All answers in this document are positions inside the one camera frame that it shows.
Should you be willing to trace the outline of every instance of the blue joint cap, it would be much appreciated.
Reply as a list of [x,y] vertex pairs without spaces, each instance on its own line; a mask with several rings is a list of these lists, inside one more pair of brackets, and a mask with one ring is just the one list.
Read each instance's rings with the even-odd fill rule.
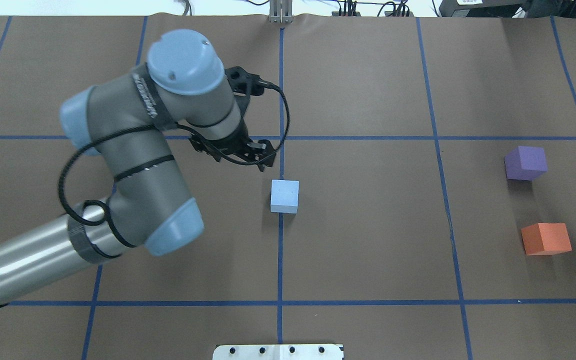
[[[88,100],[94,86],[74,95],[61,104],[59,109],[59,121],[66,137],[70,139],[72,145],[77,149],[92,142],[88,128]],[[90,148],[85,155],[100,155],[96,148]]]
[[179,95],[213,91],[224,80],[224,64],[208,39],[190,29],[166,32],[153,43],[146,63],[150,77]]
[[154,256],[171,253],[197,239],[204,232],[204,221],[194,197],[173,212],[146,240]]

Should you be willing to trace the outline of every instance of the light blue cube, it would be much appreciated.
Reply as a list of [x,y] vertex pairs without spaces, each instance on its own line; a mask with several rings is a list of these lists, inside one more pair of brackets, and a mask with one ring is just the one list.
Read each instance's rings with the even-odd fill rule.
[[297,214],[299,203],[299,181],[272,180],[270,211],[273,213]]

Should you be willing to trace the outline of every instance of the purple cube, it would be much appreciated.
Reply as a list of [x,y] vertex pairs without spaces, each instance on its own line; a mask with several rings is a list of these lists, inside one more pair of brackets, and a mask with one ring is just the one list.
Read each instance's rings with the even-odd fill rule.
[[548,171],[546,151],[542,147],[517,146],[503,158],[505,177],[512,180],[535,180]]

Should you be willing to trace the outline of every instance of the white bracket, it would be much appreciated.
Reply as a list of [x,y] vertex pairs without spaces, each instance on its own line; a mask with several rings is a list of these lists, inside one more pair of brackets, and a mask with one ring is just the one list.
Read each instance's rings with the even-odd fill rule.
[[290,24],[293,22],[293,0],[270,0],[271,23]]
[[342,344],[222,345],[212,360],[344,360]]

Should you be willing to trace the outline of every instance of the cube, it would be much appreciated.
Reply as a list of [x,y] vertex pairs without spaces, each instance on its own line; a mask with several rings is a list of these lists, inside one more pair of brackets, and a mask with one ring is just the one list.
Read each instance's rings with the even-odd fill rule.
[[521,229],[526,255],[555,255],[572,251],[565,223],[535,223]]
[[505,177],[510,180],[535,180],[548,171],[542,147],[517,146],[503,158]]
[[272,189],[270,189],[271,212],[297,214],[298,203],[299,181],[272,180]]

